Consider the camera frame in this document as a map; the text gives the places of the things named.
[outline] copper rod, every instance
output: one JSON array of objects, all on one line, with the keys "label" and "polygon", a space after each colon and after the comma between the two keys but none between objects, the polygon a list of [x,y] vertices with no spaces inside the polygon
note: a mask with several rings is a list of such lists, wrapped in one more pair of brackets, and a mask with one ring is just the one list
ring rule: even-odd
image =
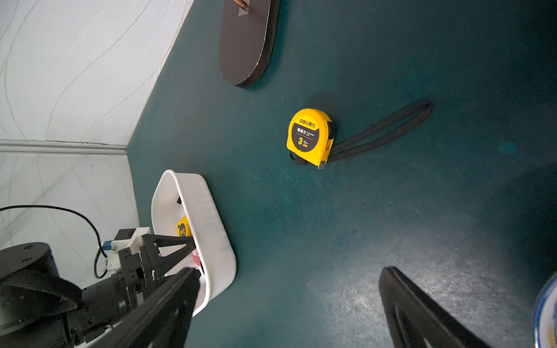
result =
[{"label": "copper rod", "polygon": [[240,6],[242,10],[247,12],[248,4],[244,0],[232,0],[236,5]]}]

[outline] blue and white bowl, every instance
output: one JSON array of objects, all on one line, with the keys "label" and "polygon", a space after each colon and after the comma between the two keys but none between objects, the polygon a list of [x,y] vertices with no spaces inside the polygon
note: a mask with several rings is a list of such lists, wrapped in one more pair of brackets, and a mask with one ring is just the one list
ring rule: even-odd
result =
[{"label": "blue and white bowl", "polygon": [[534,312],[536,348],[557,348],[557,273],[545,284]]}]

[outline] scratch mark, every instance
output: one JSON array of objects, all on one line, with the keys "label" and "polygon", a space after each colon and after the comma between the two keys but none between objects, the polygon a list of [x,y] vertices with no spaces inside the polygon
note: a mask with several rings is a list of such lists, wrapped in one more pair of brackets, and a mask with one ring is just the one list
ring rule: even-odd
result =
[{"label": "scratch mark", "polygon": [[443,261],[445,261],[445,259],[447,258],[447,256],[449,256],[451,254],[451,252],[449,250],[447,250],[447,253],[445,254],[445,256],[443,256],[438,262],[437,264],[441,264],[443,263]]},{"label": "scratch mark", "polygon": [[277,223],[279,223],[279,220],[277,219],[277,215],[275,214],[275,211],[273,210],[273,207],[269,207],[271,208],[271,211],[273,212],[273,216],[275,217],[275,220],[277,220]]},{"label": "scratch mark", "polygon": [[300,180],[298,178],[296,178],[296,181],[298,182],[298,185],[303,189],[304,186],[302,185],[302,183],[300,183]]},{"label": "scratch mark", "polygon": [[252,177],[256,178],[257,180],[261,180],[260,178],[256,177],[255,175],[251,174],[250,172],[248,172],[246,169],[244,169],[244,171],[246,173],[248,173],[249,175],[251,175]]},{"label": "scratch mark", "polygon": [[336,266],[336,263],[333,261],[333,259],[329,256],[329,260],[331,260],[331,263],[333,264],[333,266],[335,266],[336,270],[339,271],[340,274],[343,274],[340,269]]},{"label": "scratch mark", "polygon": [[330,187],[331,189],[337,190],[337,189],[335,189],[334,187],[332,187],[331,185],[329,185],[327,182],[324,182],[324,183],[325,183],[325,185],[327,185],[327,186]]},{"label": "scratch mark", "polygon": [[292,184],[294,184],[294,186],[298,189],[298,191],[302,192],[302,190],[300,190],[300,188],[298,187],[298,185],[296,185],[296,183],[294,182],[294,180],[292,180],[292,178],[291,178],[288,174],[286,174],[286,172],[284,171],[284,169],[281,168],[280,170],[282,170],[282,172],[284,173],[284,175],[286,175],[286,176],[290,179],[290,181],[292,181]]},{"label": "scratch mark", "polygon": [[365,303],[364,299],[360,297],[360,295],[358,295],[357,292],[355,292],[354,290],[352,290],[351,288],[348,287],[348,285],[346,285],[342,280],[339,279],[339,282],[344,285],[348,291],[350,291],[352,293],[352,295],[354,295],[354,297],[356,297],[356,299],[358,299],[362,305],[364,305],[365,309],[372,311],[375,313],[375,311],[373,310],[373,308],[371,308],[367,303]]}]

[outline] tape measure label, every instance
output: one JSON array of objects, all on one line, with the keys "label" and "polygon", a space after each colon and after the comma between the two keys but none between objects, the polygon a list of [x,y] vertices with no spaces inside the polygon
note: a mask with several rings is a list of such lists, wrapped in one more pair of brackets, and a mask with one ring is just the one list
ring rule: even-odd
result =
[{"label": "tape measure label", "polygon": [[294,142],[294,146],[298,150],[301,152],[309,152],[317,145],[317,141],[319,140],[319,127],[315,124],[313,118],[303,116],[294,122],[291,135],[292,142]]},{"label": "tape measure label", "polygon": [[178,235],[180,237],[185,237],[185,225],[183,223],[180,224]]}]

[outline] black metal frame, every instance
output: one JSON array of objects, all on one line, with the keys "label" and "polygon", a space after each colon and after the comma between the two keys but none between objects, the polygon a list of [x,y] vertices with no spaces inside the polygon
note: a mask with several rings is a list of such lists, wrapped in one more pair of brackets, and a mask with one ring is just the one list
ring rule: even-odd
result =
[{"label": "black metal frame", "polygon": [[[144,234],[141,236],[143,245],[139,247],[143,269],[145,273],[153,271],[153,278],[159,279],[170,271],[181,260],[196,248],[193,237],[159,236],[157,234]],[[183,245],[184,247],[167,256],[161,256],[159,248]]]},{"label": "black metal frame", "polygon": [[396,267],[383,269],[379,293],[395,348],[490,348]]},{"label": "black metal frame", "polygon": [[199,292],[201,273],[184,268],[92,348],[182,348]]}]

